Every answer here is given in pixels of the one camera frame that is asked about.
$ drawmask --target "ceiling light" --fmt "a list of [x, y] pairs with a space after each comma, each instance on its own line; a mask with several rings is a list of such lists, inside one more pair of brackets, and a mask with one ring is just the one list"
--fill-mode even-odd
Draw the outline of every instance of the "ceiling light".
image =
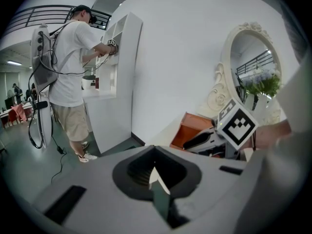
[[21, 66], [21, 63], [16, 62], [16, 61], [12, 61], [12, 60], [7, 61], [7, 63], [17, 65], [17, 66]]

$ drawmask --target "railing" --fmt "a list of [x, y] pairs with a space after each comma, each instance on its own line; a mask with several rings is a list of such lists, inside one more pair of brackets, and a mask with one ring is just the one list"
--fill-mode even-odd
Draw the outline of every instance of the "railing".
[[[4, 32], [7, 35], [21, 28], [45, 24], [64, 24], [70, 19], [75, 6], [70, 5], [42, 5], [18, 11], [12, 17]], [[92, 15], [97, 17], [97, 22], [91, 27], [102, 30], [107, 29], [111, 15], [91, 10]]]
[[236, 73], [237, 75], [242, 75], [248, 71], [258, 69], [259, 67], [263, 67], [269, 63], [274, 63], [274, 60], [272, 54], [266, 50], [245, 64], [239, 66], [236, 70]]

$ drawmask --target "orange box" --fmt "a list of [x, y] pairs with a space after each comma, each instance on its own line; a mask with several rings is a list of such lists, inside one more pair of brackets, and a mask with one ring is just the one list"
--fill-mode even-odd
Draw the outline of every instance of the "orange box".
[[185, 113], [180, 128], [175, 135], [170, 147], [183, 151], [183, 144], [197, 135], [199, 132], [206, 128], [212, 127], [210, 119], [203, 118], [201, 116]]

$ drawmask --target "white cabinet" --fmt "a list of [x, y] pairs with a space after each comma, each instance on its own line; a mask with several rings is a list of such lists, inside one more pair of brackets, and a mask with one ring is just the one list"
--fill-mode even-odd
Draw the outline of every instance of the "white cabinet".
[[82, 91], [101, 153], [131, 136], [132, 91], [141, 27], [142, 20], [129, 13], [106, 31], [102, 42], [114, 39], [119, 52], [105, 63], [107, 56], [96, 59], [99, 89]]

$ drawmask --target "red chair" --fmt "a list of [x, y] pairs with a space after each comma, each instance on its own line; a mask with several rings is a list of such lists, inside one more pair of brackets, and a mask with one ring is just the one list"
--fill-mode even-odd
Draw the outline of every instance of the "red chair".
[[16, 114], [16, 112], [14, 110], [11, 110], [9, 112], [9, 126], [10, 126], [10, 122], [12, 123], [13, 126], [13, 121], [16, 120], [17, 124], [19, 123], [18, 121], [19, 116]]
[[15, 113], [19, 116], [19, 119], [23, 120], [24, 122], [27, 121], [27, 118], [26, 118], [26, 114], [25, 114], [25, 111], [23, 109], [23, 105], [22, 104], [19, 104], [17, 106], [14, 106], [14, 107], [11, 107]]

